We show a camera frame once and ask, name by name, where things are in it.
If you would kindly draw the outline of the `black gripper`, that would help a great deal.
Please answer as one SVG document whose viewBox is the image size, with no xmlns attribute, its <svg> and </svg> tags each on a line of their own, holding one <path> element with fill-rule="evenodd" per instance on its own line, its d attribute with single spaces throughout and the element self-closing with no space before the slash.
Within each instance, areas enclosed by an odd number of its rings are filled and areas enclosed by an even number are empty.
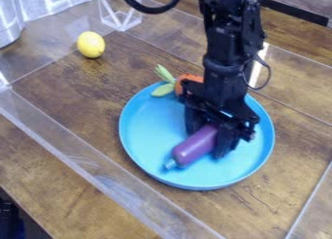
<svg viewBox="0 0 332 239">
<path fill-rule="evenodd" d="M 251 142 L 256 131 L 251 126 L 260 117 L 245 102 L 253 60 L 245 58 L 231 65 L 204 57 L 204 81 L 181 81 L 179 95 L 185 105 L 185 130 L 193 134 L 212 120 L 219 124 L 213 156 L 223 158 L 241 140 Z"/>
</svg>

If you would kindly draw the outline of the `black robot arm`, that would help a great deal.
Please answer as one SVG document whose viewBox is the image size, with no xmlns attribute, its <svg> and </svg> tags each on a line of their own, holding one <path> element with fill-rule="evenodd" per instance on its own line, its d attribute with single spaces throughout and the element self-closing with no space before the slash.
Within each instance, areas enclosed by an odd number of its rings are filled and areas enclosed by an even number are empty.
<svg viewBox="0 0 332 239">
<path fill-rule="evenodd" d="M 203 58 L 204 79 L 183 80 L 185 129 L 195 133 L 216 125 L 213 155 L 225 156 L 239 142 L 249 141 L 260 117 L 245 102 L 253 62 L 265 34 L 261 0 L 199 0 L 208 50 Z"/>
</svg>

